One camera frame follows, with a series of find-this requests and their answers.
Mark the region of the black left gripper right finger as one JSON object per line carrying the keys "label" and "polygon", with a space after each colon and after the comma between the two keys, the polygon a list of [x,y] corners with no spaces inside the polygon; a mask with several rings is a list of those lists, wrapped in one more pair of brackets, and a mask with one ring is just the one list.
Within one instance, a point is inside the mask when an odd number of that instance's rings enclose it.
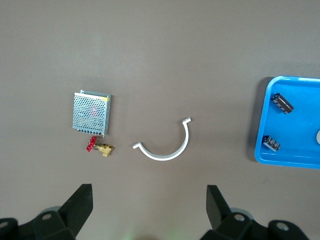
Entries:
{"label": "black left gripper right finger", "polygon": [[307,235],[294,223],[272,220],[268,226],[248,214],[232,210],[217,185],[206,187],[206,212],[211,225],[203,240],[306,240]]}

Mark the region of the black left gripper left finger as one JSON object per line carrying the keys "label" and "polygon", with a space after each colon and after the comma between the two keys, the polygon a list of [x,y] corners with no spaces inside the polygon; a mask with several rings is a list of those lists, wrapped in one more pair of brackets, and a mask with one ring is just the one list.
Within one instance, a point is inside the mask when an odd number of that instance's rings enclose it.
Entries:
{"label": "black left gripper left finger", "polygon": [[75,240],[93,211],[93,188],[82,184],[58,210],[46,210],[19,225],[15,218],[0,220],[2,240]]}

